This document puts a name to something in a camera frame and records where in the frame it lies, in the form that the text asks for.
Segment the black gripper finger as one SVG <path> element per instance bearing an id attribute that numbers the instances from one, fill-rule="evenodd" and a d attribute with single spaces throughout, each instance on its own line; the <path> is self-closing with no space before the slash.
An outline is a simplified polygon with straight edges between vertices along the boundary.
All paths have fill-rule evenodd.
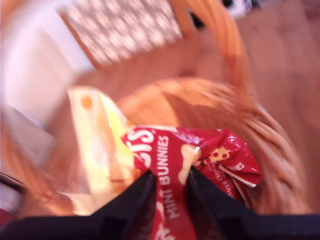
<path id="1" fill-rule="evenodd" d="M 258 239 L 255 214 L 196 168 L 187 178 L 187 206 L 197 239 Z"/>
<path id="2" fill-rule="evenodd" d="M 143 173 L 115 199 L 97 210 L 97 239 L 150 239 L 156 212 L 156 177 Z"/>

